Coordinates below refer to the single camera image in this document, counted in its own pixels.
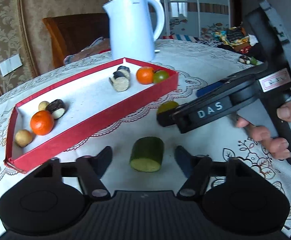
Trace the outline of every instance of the green lime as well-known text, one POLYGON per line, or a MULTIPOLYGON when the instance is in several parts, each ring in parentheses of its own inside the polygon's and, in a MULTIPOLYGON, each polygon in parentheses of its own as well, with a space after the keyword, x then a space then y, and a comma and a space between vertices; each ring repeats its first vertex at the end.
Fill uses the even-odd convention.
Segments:
POLYGON ((169 74, 164 70, 159 70, 153 75, 153 83, 158 84, 167 78, 169 78, 169 74))
POLYGON ((176 108, 177 106, 179 106, 179 104, 175 101, 167 101, 165 103, 163 103, 161 106, 159 106, 158 110, 157 110, 157 114, 160 114, 162 112, 165 112, 167 110, 176 108))
POLYGON ((251 58, 250 62, 253 66, 258 65, 258 61, 254 57, 251 58))

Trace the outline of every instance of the kettle spout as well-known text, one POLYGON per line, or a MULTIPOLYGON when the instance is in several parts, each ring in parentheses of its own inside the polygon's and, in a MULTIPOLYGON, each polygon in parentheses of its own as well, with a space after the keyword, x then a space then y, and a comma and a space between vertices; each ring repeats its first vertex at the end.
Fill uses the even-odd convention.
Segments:
POLYGON ((110 5, 111 2, 108 2, 106 4, 103 5, 103 9, 105 10, 105 12, 108 14, 108 17, 110 18, 111 16, 111 5, 110 5))

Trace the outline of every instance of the orange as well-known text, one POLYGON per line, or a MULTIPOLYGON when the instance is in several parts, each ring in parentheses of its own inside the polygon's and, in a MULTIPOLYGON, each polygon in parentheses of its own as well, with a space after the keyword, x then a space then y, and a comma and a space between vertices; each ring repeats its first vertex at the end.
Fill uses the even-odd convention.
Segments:
POLYGON ((46 135, 51 132, 54 125, 52 114, 47 110, 38 111, 30 120, 32 131, 36 135, 46 135))
POLYGON ((152 67, 141 67, 136 72, 136 79, 140 84, 149 85, 153 83, 154 69, 152 67))

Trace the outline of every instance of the human hand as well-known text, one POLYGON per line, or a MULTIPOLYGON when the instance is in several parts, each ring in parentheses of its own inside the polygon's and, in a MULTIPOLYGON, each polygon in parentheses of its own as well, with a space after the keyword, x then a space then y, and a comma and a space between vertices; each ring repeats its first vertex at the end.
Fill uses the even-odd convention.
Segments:
MULTIPOLYGON (((277 109, 280 119, 291 122, 291 101, 285 103, 277 109)), ((249 136, 255 141, 261 141, 262 145, 273 155, 274 158, 285 160, 291 157, 291 152, 287 149, 289 143, 284 138, 271 138, 270 131, 265 126, 254 126, 244 118, 240 117, 236 127, 247 127, 249 136)))

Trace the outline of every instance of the green fruit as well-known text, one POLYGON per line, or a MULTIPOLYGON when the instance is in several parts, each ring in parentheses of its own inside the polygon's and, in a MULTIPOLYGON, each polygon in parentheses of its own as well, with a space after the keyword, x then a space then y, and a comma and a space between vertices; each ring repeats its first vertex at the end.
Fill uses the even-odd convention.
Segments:
POLYGON ((258 61, 257 61, 254 57, 251 58, 250 63, 251 63, 253 66, 258 65, 258 61))
POLYGON ((157 137, 138 139, 132 148, 130 166, 143 172, 155 172, 161 169, 164 143, 157 137))
POLYGON ((169 78, 169 74, 164 70, 159 70, 153 75, 153 83, 158 84, 167 78, 169 78))
POLYGON ((167 101, 165 103, 163 103, 161 106, 159 106, 158 110, 157 110, 157 114, 160 114, 162 112, 165 112, 167 110, 176 108, 177 106, 179 106, 179 104, 175 101, 167 101))

